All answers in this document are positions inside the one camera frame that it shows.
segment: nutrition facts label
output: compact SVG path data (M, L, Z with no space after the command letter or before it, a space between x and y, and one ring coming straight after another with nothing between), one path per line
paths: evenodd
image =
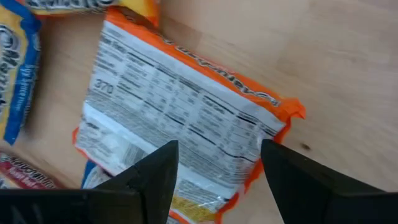
M120 152L131 145L120 149L105 142L110 135L125 136L145 155L147 146L178 140L180 166L231 192L258 160L261 141L285 126L264 108L109 22L84 117L77 146L97 161L114 154L126 163L124 155L132 153ZM104 120L108 123L101 127ZM90 147L94 142L101 149Z

